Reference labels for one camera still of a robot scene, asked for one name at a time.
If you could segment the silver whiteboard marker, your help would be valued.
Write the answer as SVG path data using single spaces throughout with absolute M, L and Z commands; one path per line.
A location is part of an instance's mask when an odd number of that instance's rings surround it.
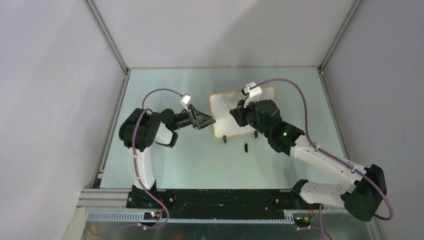
M 232 107 L 230 107 L 228 104 L 226 104 L 226 103 L 224 103 L 224 102 L 221 102 L 221 104 L 222 104 L 225 108 L 227 108 L 228 110 L 232 110 L 232 109 L 233 109 Z

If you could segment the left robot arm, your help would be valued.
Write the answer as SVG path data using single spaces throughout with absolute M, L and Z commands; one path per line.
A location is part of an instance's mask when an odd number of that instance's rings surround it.
M 202 130 L 214 123 L 216 120 L 212 116 L 198 111 L 191 104 L 179 113 L 170 108 L 161 112 L 153 112 L 149 108 L 136 108 L 124 120 L 118 136 L 132 154 L 135 171 L 133 186 L 143 190 L 138 201 L 145 208 L 153 208 L 158 202 L 158 194 L 151 190 L 156 183 L 151 146 L 157 144 L 173 148 L 179 137 L 177 130 L 189 126 L 195 130 Z

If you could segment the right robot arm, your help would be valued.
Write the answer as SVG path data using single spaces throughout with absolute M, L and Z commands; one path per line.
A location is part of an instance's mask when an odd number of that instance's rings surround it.
M 239 100 L 229 110 L 239 127 L 250 126 L 262 134 L 278 153 L 308 163 L 334 178 L 336 184 L 301 179 L 292 188 L 291 204 L 304 209 L 309 204 L 324 204 L 348 211 L 353 217 L 369 222 L 387 194 L 384 171 L 378 165 L 365 167 L 338 158 L 308 139 L 300 128 L 284 121 L 272 100 L 260 100 L 245 106 Z

